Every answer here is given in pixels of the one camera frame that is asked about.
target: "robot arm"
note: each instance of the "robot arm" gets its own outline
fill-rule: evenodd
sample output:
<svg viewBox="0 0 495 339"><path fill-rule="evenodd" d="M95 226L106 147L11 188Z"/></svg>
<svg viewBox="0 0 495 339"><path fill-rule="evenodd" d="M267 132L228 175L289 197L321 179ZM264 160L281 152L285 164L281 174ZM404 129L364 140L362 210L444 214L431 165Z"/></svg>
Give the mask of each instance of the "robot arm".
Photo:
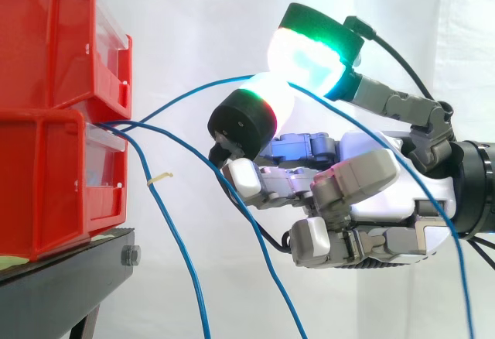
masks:
<svg viewBox="0 0 495 339"><path fill-rule="evenodd" d="M368 77L360 78L350 103L377 115L411 124L410 137L415 149L408 156L417 169L426 173L450 156L452 127L440 103L394 91Z"/></svg>

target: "bolt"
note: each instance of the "bolt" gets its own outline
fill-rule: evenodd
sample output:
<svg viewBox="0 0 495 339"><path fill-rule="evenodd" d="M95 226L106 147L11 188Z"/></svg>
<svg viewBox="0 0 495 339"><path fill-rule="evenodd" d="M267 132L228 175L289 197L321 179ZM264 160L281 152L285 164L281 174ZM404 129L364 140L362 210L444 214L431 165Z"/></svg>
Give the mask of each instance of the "bolt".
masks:
<svg viewBox="0 0 495 339"><path fill-rule="evenodd" d="M122 265L133 267L139 265L141 261L141 247L137 245L126 245L122 249Z"/></svg>

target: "stacked storage bin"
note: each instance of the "stacked storage bin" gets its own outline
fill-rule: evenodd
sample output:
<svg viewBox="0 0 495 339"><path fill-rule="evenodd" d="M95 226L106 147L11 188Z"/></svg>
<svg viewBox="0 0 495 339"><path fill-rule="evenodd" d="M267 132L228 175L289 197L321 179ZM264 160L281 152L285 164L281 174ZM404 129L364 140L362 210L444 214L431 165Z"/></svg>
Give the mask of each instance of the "stacked storage bin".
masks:
<svg viewBox="0 0 495 339"><path fill-rule="evenodd" d="M125 221L131 48L100 0L0 0L0 256L37 260Z"/></svg>

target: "transparent bin front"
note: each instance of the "transparent bin front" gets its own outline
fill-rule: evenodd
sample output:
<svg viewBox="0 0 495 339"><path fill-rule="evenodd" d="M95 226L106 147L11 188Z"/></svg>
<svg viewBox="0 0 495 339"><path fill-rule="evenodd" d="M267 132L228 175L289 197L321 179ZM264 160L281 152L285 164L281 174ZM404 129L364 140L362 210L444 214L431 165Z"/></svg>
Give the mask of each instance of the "transparent bin front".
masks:
<svg viewBox="0 0 495 339"><path fill-rule="evenodd" d="M96 0L96 49L102 63L118 77L118 52L129 48L129 39L110 15L104 3Z"/></svg>
<svg viewBox="0 0 495 339"><path fill-rule="evenodd" d="M124 139L86 124L86 186L119 187L114 183L115 154L124 151Z"/></svg>

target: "white backdrop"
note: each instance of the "white backdrop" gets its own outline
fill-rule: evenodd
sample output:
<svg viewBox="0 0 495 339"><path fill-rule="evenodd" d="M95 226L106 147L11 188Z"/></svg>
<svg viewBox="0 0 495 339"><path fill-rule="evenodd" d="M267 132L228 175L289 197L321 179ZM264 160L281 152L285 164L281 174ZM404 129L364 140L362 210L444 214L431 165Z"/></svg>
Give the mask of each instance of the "white backdrop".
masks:
<svg viewBox="0 0 495 339"><path fill-rule="evenodd" d="M493 97L494 0L104 0L134 40L133 115L139 119L200 84L267 69L266 49L290 2L343 21L357 14L408 59L432 93L456 109L460 139L495 142ZM360 72L398 90L416 92L405 72L372 43ZM203 91L151 122L207 153L206 123L234 85ZM338 104L373 128L404 128ZM300 98L283 132L350 129ZM203 164L151 132L133 131L152 172L172 172L157 184L200 276L213 337L297 338L250 225L225 198ZM94 337L198 338L193 286L166 223L130 153L128 221L136 228L142 263L101 305ZM278 237L301 211L253 211ZM477 337L493 337L493 271L465 247ZM452 245L411 267L346 271L297 269L271 252L310 338L467 337L459 268Z"/></svg>

